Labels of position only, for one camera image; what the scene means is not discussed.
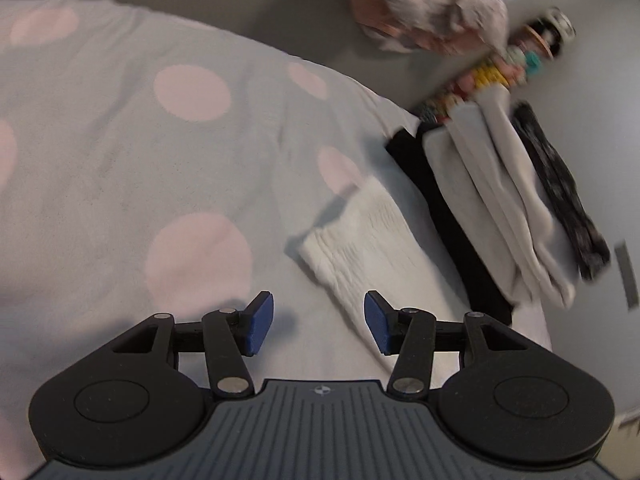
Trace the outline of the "crumpled pink grey duvet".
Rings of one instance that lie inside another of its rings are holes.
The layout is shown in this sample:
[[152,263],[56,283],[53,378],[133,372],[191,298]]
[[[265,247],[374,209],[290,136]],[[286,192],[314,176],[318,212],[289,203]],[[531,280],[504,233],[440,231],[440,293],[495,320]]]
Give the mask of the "crumpled pink grey duvet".
[[352,17],[383,51],[502,53],[509,37],[504,0],[349,0]]

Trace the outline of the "grey pink-dotted bedsheet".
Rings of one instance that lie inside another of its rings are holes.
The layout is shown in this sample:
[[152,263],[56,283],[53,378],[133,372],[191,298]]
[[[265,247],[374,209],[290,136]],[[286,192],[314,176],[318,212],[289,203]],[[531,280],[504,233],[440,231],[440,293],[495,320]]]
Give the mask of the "grey pink-dotted bedsheet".
[[258,380],[385,379],[360,302],[299,255],[375,179],[410,234],[372,250],[396,306],[469,307],[386,141],[416,118],[329,68],[112,0],[1,1],[1,474],[42,456],[38,387],[156,312],[196,321],[274,297]]

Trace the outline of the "light grey folded garment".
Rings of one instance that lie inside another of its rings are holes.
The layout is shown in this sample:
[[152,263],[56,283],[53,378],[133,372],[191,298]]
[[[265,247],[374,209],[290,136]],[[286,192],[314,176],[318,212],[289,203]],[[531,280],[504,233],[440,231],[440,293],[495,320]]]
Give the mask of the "light grey folded garment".
[[486,87],[473,102],[450,112],[447,130],[480,202],[509,255],[487,261],[488,270],[512,263],[515,275],[494,280],[514,302],[543,299],[560,309],[573,304],[578,265],[562,224],[524,143],[512,126],[510,92]]

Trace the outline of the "grey folded sweater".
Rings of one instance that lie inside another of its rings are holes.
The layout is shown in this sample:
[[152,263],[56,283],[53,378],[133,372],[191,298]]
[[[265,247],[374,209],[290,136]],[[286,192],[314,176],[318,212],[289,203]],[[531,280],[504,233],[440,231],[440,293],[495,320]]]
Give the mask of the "grey folded sweater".
[[533,302],[537,295],[527,286],[449,132],[427,133],[423,148],[442,197],[500,292],[516,306]]

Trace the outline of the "grey wall plate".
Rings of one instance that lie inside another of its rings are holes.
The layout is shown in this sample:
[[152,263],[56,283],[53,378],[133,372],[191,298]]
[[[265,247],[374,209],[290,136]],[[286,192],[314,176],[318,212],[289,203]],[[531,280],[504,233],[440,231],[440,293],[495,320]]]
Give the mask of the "grey wall plate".
[[622,240],[614,247],[614,252],[618,270],[620,270],[620,280],[623,285],[627,309],[638,309],[639,286],[636,274],[634,274],[634,264],[632,263],[627,243]]

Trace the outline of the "white textured garment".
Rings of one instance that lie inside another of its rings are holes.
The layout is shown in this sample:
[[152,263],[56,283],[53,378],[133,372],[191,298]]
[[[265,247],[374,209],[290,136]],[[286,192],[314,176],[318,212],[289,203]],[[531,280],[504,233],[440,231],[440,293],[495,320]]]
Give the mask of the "white textured garment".
[[396,358],[382,355],[367,326],[367,292],[379,292],[396,309],[430,312],[439,321],[460,322],[470,310],[426,201],[403,176],[368,177],[350,190],[337,216],[311,229],[298,254],[386,376]]

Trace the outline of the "plush toy column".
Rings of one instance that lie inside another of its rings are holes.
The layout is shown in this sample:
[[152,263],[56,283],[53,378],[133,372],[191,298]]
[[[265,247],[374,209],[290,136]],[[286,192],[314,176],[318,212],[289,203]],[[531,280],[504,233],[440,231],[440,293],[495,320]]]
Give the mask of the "plush toy column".
[[512,90],[525,86],[549,61],[557,58],[576,38],[568,16],[552,6],[524,24],[509,38],[506,50],[485,56],[468,70],[416,104],[411,113],[427,124],[447,120],[449,111],[472,101],[480,90],[501,84]]

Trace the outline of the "black floral folded garment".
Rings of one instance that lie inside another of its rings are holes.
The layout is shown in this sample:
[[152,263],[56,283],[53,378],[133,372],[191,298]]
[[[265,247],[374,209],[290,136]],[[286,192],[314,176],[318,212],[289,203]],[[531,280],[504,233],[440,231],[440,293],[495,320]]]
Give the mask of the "black floral folded garment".
[[534,165],[555,217],[570,241],[580,276],[586,282],[594,282],[610,265],[611,252],[585,211],[573,174],[544,134],[529,103],[522,101],[514,106],[511,124]]

